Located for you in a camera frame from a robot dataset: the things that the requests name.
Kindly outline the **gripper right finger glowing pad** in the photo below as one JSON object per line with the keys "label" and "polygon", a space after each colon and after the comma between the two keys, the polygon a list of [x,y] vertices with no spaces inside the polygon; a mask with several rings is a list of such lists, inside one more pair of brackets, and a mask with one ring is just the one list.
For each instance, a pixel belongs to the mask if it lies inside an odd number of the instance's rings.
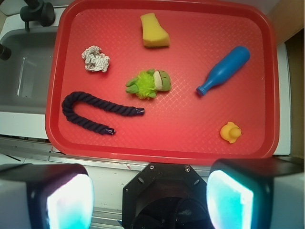
{"label": "gripper right finger glowing pad", "polygon": [[219,159],[211,166],[206,200],[216,229],[303,229],[304,160]]}

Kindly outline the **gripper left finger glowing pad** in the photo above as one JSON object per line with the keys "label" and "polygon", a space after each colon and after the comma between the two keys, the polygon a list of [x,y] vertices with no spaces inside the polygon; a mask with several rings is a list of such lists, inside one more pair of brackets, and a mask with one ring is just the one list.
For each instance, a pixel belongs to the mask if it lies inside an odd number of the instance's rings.
{"label": "gripper left finger glowing pad", "polygon": [[0,167],[2,229],[88,229],[93,207],[93,181],[82,165]]}

